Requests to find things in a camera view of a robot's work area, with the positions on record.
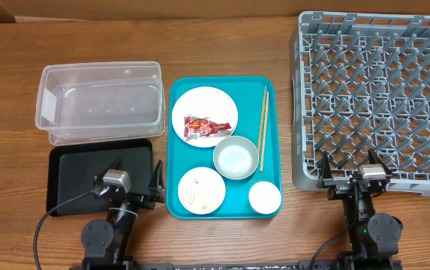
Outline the clear plastic bin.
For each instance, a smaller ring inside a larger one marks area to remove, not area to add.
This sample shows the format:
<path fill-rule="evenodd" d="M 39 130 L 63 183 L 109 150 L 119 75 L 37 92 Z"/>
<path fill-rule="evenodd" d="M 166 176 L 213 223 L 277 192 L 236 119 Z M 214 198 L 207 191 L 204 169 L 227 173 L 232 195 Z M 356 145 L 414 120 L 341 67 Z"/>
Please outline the clear plastic bin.
<path fill-rule="evenodd" d="M 158 137 L 166 103 L 156 61 L 107 61 L 46 66 L 35 125 L 54 146 Z"/>

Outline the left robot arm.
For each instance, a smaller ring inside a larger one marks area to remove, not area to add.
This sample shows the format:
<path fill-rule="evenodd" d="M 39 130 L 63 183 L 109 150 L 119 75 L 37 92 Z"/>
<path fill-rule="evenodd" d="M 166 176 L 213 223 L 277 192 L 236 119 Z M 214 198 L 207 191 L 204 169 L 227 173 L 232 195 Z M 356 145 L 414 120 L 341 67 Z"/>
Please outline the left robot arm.
<path fill-rule="evenodd" d="M 143 181 L 147 193 L 132 192 L 130 176 L 121 167 L 122 159 L 118 157 L 95 176 L 90 193 L 112 205 L 106 219 L 91 220 L 83 227 L 81 242 L 85 255 L 82 269 L 142 268 L 126 252 L 138 211 L 153 210 L 156 204 L 166 202 L 163 162 L 157 162 L 151 178 Z"/>

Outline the small pink bowl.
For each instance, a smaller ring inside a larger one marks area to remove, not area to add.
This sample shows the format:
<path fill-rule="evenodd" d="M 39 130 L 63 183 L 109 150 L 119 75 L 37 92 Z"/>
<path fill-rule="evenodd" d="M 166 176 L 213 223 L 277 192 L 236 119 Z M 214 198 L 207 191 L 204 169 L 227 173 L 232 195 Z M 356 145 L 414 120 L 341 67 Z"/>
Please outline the small pink bowl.
<path fill-rule="evenodd" d="M 178 185 L 178 198 L 192 214 L 207 215 L 224 201 L 227 188 L 221 175 L 208 167 L 196 167 L 183 175 Z"/>

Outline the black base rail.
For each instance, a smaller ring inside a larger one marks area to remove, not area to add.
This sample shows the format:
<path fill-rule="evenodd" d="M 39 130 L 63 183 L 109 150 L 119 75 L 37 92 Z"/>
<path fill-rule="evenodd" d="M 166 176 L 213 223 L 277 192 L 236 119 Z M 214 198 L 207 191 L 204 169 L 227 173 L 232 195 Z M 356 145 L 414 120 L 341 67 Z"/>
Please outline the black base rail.
<path fill-rule="evenodd" d="M 314 265 L 309 267 L 309 260 L 300 260 L 295 263 L 279 264 L 217 264 L 217 265 L 173 265 L 170 263 L 146 263 L 146 264 L 127 264 L 127 265 L 85 265 L 75 266 L 71 269 L 139 269 L 139 270 L 334 270 L 341 269 L 331 260 L 317 260 Z"/>

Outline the white cup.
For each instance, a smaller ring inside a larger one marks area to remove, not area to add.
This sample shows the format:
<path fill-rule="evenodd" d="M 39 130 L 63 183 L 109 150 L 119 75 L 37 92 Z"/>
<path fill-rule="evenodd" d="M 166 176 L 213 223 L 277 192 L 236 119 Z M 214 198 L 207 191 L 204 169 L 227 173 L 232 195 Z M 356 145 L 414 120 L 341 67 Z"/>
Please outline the white cup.
<path fill-rule="evenodd" d="M 256 213 L 270 215 L 279 210 L 282 196 L 280 190 L 273 183 L 259 181 L 251 187 L 248 201 Z"/>

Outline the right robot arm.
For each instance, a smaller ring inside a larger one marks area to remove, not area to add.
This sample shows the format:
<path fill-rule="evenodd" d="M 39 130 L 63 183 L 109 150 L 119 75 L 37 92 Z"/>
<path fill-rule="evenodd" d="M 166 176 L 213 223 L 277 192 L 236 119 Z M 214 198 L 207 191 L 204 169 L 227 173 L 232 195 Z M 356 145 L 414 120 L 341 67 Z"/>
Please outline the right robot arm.
<path fill-rule="evenodd" d="M 321 175 L 317 187 L 327 190 L 329 200 L 342 200 L 347 228 L 324 243 L 311 258 L 310 269 L 401 269 L 401 263 L 392 256 L 398 253 L 403 223 L 396 217 L 374 210 L 373 199 L 386 192 L 392 170 L 368 150 L 368 163 L 351 171 L 344 178 L 336 178 L 325 151 L 321 161 Z M 335 240 L 349 235 L 350 250 L 341 252 L 336 259 L 318 262 L 321 251 Z"/>

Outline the grey bowl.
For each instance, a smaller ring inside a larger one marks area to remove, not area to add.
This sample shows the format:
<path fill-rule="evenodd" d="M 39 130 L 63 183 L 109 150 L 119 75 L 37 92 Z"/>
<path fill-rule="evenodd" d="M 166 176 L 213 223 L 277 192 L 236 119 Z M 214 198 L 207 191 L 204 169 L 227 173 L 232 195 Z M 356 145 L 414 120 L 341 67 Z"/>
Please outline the grey bowl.
<path fill-rule="evenodd" d="M 213 151 L 213 164 L 225 178 L 243 180 L 258 168 L 259 152 L 248 138 L 229 136 L 220 141 Z"/>

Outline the grey dishwasher rack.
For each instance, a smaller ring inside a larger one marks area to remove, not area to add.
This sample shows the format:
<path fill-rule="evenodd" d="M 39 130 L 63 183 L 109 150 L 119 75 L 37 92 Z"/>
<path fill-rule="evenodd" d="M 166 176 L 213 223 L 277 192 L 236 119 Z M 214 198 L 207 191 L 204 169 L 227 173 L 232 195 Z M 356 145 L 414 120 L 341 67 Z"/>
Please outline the grey dishwasher rack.
<path fill-rule="evenodd" d="M 294 185 L 345 177 L 374 149 L 389 191 L 430 197 L 430 16 L 305 11 L 290 38 Z"/>

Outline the red snack wrapper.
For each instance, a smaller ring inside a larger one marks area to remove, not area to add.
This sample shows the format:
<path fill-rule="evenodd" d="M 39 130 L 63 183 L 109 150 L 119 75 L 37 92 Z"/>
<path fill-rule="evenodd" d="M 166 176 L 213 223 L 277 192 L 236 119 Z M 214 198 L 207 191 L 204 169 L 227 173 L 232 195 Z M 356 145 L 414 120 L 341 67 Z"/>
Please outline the red snack wrapper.
<path fill-rule="evenodd" d="M 208 118 L 199 118 L 194 115 L 184 117 L 183 137 L 186 140 L 212 137 L 228 131 L 232 131 L 229 123 L 215 123 Z"/>

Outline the large white plate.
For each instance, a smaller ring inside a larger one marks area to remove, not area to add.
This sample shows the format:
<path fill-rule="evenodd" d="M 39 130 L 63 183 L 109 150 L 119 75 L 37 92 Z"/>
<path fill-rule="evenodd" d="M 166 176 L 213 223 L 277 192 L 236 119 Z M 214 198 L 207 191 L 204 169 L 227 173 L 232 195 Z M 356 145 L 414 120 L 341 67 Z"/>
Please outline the large white plate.
<path fill-rule="evenodd" d="M 186 140 L 183 137 L 184 117 L 188 115 L 208 118 L 215 123 L 229 123 L 232 131 Z M 220 141 L 234 133 L 238 120 L 238 109 L 232 97 L 225 91 L 211 86 L 200 86 L 188 90 L 177 99 L 171 112 L 171 124 L 175 134 L 183 142 L 198 148 L 217 146 Z"/>

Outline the left wooden chopstick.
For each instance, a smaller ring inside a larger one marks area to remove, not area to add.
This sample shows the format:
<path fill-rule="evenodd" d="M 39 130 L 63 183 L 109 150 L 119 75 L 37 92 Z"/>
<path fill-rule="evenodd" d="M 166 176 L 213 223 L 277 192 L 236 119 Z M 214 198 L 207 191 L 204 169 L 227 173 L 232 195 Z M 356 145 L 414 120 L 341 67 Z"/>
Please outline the left wooden chopstick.
<path fill-rule="evenodd" d="M 260 153 L 260 147 L 261 147 L 261 143 L 262 143 L 263 121 L 264 121 L 265 108 L 266 108 L 266 96 L 267 96 L 267 89 L 266 89 L 266 86 L 264 86 L 263 101 L 262 101 L 262 107 L 261 107 L 261 112 L 260 112 L 260 125 L 259 125 L 258 141 L 257 141 L 258 153 Z"/>

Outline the teal serving tray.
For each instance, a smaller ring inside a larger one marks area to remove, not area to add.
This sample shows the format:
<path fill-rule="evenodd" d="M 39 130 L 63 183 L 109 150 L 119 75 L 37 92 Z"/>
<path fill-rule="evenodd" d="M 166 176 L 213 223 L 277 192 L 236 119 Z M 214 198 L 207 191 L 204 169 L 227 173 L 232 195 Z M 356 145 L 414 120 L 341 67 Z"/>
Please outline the teal serving tray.
<path fill-rule="evenodd" d="M 275 88 L 263 76 L 193 76 L 183 77 L 172 84 L 170 89 L 170 111 L 177 100 L 196 87 L 211 86 L 227 93 L 239 112 L 239 123 L 234 130 L 237 136 L 257 143 L 263 93 L 269 93 L 263 171 L 256 171 L 243 180 L 225 180 L 226 196 L 221 206 L 210 214 L 193 214 L 182 206 L 178 197 L 178 186 L 183 175 L 196 167 L 214 169 L 213 149 L 198 148 L 187 144 L 168 126 L 167 139 L 167 209 L 179 219 L 259 219 L 276 215 L 258 214 L 250 206 L 248 194 L 251 186 L 258 181 L 273 183 L 282 189 L 281 158 L 278 139 L 278 116 L 275 102 Z"/>

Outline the wooden chopstick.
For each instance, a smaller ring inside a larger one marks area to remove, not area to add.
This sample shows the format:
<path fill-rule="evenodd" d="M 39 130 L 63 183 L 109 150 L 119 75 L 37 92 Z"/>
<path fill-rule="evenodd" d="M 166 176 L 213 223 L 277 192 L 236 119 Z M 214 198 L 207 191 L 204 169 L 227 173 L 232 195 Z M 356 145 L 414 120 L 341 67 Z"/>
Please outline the wooden chopstick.
<path fill-rule="evenodd" d="M 260 153 L 260 147 L 261 147 L 261 143 L 262 143 L 263 121 L 264 121 L 265 108 L 266 108 L 266 96 L 267 96 L 267 89 L 266 89 L 266 86 L 264 86 L 263 101 L 262 101 L 262 107 L 261 107 L 261 112 L 260 112 L 260 125 L 259 125 L 258 141 L 257 141 L 258 153 Z"/>
<path fill-rule="evenodd" d="M 263 110 L 263 125 L 262 125 L 262 134 L 261 134 L 261 143 L 260 143 L 260 172 L 263 171 L 263 166 L 264 166 L 264 155 L 265 155 L 265 145 L 266 145 L 266 128 L 267 128 L 267 122 L 268 122 L 268 114 L 269 114 L 269 93 L 266 90 L 264 110 Z"/>

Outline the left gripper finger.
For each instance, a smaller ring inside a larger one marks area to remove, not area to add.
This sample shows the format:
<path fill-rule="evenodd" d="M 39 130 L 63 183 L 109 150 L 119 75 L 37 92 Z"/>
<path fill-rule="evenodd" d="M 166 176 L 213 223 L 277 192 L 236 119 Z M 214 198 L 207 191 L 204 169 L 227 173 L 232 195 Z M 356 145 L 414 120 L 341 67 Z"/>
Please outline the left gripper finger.
<path fill-rule="evenodd" d="M 163 162 L 159 160 L 148 184 L 150 200 L 157 203 L 166 202 L 166 190 L 163 180 Z"/>
<path fill-rule="evenodd" d="M 95 181 L 102 181 L 108 170 L 119 170 L 122 167 L 122 156 L 117 156 L 113 162 L 95 175 Z"/>

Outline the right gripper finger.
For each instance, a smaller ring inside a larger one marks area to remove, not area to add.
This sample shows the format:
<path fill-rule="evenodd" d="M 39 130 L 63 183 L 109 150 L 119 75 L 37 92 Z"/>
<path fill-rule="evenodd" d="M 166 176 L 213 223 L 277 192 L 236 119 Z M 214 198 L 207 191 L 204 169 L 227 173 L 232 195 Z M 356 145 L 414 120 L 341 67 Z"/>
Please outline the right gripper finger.
<path fill-rule="evenodd" d="M 323 152 L 323 157 L 320 162 L 320 179 L 327 180 L 332 178 L 332 170 L 329 165 L 328 152 Z"/>
<path fill-rule="evenodd" d="M 374 148 L 368 150 L 368 163 L 370 165 L 379 165 L 383 168 L 387 176 L 392 175 L 392 170 L 379 158 Z"/>

